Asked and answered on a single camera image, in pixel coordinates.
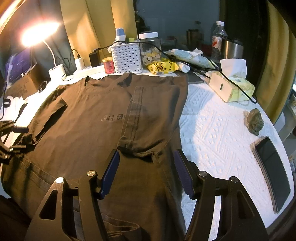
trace black ring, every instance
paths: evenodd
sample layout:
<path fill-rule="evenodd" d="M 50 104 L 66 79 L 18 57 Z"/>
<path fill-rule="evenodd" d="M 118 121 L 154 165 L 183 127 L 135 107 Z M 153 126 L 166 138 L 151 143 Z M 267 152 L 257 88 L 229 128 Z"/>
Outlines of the black ring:
<path fill-rule="evenodd" d="M 4 99 L 3 100 L 3 108 L 8 108 L 11 104 L 11 100 L 10 99 Z"/>

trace black cable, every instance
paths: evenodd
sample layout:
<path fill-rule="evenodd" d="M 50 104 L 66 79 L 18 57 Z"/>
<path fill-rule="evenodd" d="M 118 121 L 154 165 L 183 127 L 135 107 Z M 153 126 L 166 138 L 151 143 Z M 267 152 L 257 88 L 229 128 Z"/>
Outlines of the black cable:
<path fill-rule="evenodd" d="M 3 107 L 3 114 L 2 114 L 2 117 L 1 117 L 1 119 L 0 120 L 2 120 L 3 118 L 4 118 L 4 102 L 5 102 L 5 100 L 6 99 L 4 99 L 5 98 L 5 92 L 6 92 L 6 88 L 7 88 L 7 82 L 5 82 L 6 83 L 6 85 L 5 85 L 5 88 L 4 88 L 4 92 L 3 92 L 3 101 L 2 101 L 2 107 Z"/>
<path fill-rule="evenodd" d="M 214 68 L 215 68 L 215 70 L 216 71 L 219 71 L 230 83 L 232 83 L 232 84 L 234 84 L 237 88 L 239 88 L 245 95 L 246 95 L 246 97 L 248 97 L 248 99 L 252 102 L 252 103 L 254 103 L 254 104 L 257 104 L 258 103 L 258 100 L 257 100 L 257 97 L 256 97 L 256 95 L 254 94 L 254 99 L 255 99 L 255 101 L 253 101 L 252 99 L 251 99 L 251 97 L 250 96 L 248 96 L 248 94 L 239 86 L 239 85 L 237 85 L 236 83 L 234 83 L 233 81 L 231 81 L 221 70 L 219 70 L 215 65 L 214 65 L 214 63 L 212 62 L 212 60 L 210 60 L 209 58 L 208 58 L 208 60 L 211 62 L 211 64 L 214 66 Z"/>
<path fill-rule="evenodd" d="M 72 53 L 73 51 L 76 51 L 76 53 L 77 53 L 77 58 L 81 58 L 80 54 L 78 53 L 78 51 L 77 51 L 76 49 L 72 49 L 71 53 Z"/>
<path fill-rule="evenodd" d="M 181 62 L 181 63 L 183 63 L 183 64 L 186 64 L 187 66 L 189 66 L 189 67 L 191 67 L 192 68 L 192 66 L 191 66 L 191 64 L 190 63 L 188 63 L 188 62 L 186 62 L 186 61 L 183 61 L 183 60 L 179 60 L 179 59 L 177 59 L 176 58 L 176 56 L 174 56 L 174 55 L 168 55 L 168 54 L 166 54 L 165 52 L 163 52 L 159 47 L 157 47 L 156 45 L 154 45 L 154 44 L 152 44 L 152 43 L 149 43 L 149 42 L 143 42 L 143 41 L 136 41 L 136 42 L 128 42 L 128 41 L 116 41 L 116 42 L 114 42 L 114 43 L 112 43 L 112 44 L 110 44 L 109 46 L 106 46 L 106 47 L 104 47 L 104 48 L 98 48 L 98 49 L 95 49 L 94 50 L 94 52 L 96 52 L 96 51 L 99 51 L 99 50 L 102 50 L 102 49 L 105 49 L 105 48 L 109 48 L 110 46 L 112 46 L 113 44 L 115 44 L 115 43 L 125 43 L 125 44 L 130 44 L 130 43 L 142 43 L 142 44 L 149 44 L 149 45 L 152 45 L 153 47 L 155 47 L 155 48 L 157 48 L 163 55 L 165 55 L 171 62 L 176 62 L 176 61 L 178 61 L 178 62 Z M 234 83 L 233 81 L 231 81 L 220 69 L 218 69 L 217 67 L 216 67 L 216 65 L 212 62 L 212 60 L 210 60 L 209 58 L 207 58 L 209 61 L 210 61 L 210 63 L 214 66 L 214 69 L 211 69 L 211 68 L 200 68 L 200 69 L 204 69 L 204 70 L 215 70 L 215 71 L 218 71 L 218 72 L 220 72 L 230 83 L 232 83 L 232 84 L 234 84 L 237 88 L 239 88 L 245 95 L 246 95 L 246 97 L 248 97 L 248 99 L 252 102 L 252 103 L 254 103 L 254 104 L 257 104 L 258 103 L 258 100 L 257 100 L 257 97 L 256 97 L 256 95 L 254 94 L 254 99 L 255 99 L 255 101 L 253 101 L 252 99 L 251 99 L 251 97 L 250 96 L 248 96 L 248 94 L 240 87 L 240 86 L 238 86 L 236 83 Z"/>
<path fill-rule="evenodd" d="M 73 76 L 71 79 L 69 79 L 69 80 L 63 80 L 63 77 L 66 75 L 67 73 L 65 73 L 63 76 L 62 76 L 62 81 L 64 81 L 64 82 L 67 82 L 67 81 L 70 81 L 70 80 L 72 80 L 72 79 L 74 79 L 74 77 L 75 76 Z"/>
<path fill-rule="evenodd" d="M 64 59 L 68 60 L 69 67 L 66 66 L 66 68 L 68 69 L 68 71 L 70 71 L 70 61 L 69 61 L 68 58 L 62 58 L 62 59 L 59 58 L 59 61 L 58 61 L 57 65 L 56 65 L 55 67 L 53 67 L 52 70 L 55 70 L 55 68 L 56 68 L 56 67 L 57 67 L 57 66 L 58 66 L 58 65 L 59 65 Z"/>

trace glass jar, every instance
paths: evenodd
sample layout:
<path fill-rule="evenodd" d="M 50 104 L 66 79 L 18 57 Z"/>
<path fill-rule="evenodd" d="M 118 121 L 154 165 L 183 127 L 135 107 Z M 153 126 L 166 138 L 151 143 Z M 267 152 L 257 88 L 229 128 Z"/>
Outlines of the glass jar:
<path fill-rule="evenodd" d="M 104 58 L 102 60 L 105 68 L 105 73 L 106 74 L 113 74 L 115 73 L 115 67 L 114 67 L 114 62 L 112 57 Z"/>
<path fill-rule="evenodd" d="M 139 34 L 139 39 L 141 42 L 147 43 L 147 44 L 140 44 L 143 64 L 148 65 L 148 64 L 152 64 L 160 61 L 161 52 L 157 48 L 149 44 L 149 43 L 154 44 L 159 49 L 161 49 L 158 33 L 150 32 L 150 33 Z"/>

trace lamp light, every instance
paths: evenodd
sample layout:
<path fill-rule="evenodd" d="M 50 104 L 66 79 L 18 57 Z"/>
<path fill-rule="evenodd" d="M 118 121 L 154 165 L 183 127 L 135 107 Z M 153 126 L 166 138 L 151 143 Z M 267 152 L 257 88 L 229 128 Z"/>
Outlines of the lamp light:
<path fill-rule="evenodd" d="M 40 42 L 44 42 L 45 45 L 49 48 L 52 57 L 54 58 L 54 67 L 56 67 L 54 53 L 49 45 L 46 43 L 45 39 L 54 34 L 57 31 L 58 27 L 59 24 L 54 22 L 38 24 L 27 29 L 22 36 L 22 43 L 26 47 L 31 47 Z"/>

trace wall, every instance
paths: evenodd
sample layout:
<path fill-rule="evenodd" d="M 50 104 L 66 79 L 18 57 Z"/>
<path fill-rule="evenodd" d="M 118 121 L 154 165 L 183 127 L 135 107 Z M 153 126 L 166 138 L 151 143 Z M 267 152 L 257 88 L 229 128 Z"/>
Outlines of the wall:
<path fill-rule="evenodd" d="M 186 30 L 197 28 L 201 22 L 206 44 L 212 42 L 213 25 L 219 20 L 219 0 L 137 0 L 136 6 L 146 26 L 157 31 L 161 38 L 175 36 L 186 43 Z"/>
<path fill-rule="evenodd" d="M 9 57 L 19 53 L 25 48 L 21 43 L 21 35 L 24 30 L 35 25 L 40 20 L 60 23 L 57 32 L 47 38 L 46 41 L 52 48 L 55 57 L 57 58 L 57 62 L 58 57 L 60 59 L 70 58 L 71 48 L 63 24 L 59 1 L 27 0 L 13 14 L 0 35 L 0 70 L 2 75 L 4 75 L 4 66 Z M 49 77 L 48 70 L 54 66 L 51 52 L 44 43 L 37 44 L 32 48 L 32 51 L 40 66 L 43 78 Z M 66 66 L 65 69 L 70 72 L 75 70 L 71 65 L 69 66 L 67 61 L 64 62 L 64 65 Z"/>

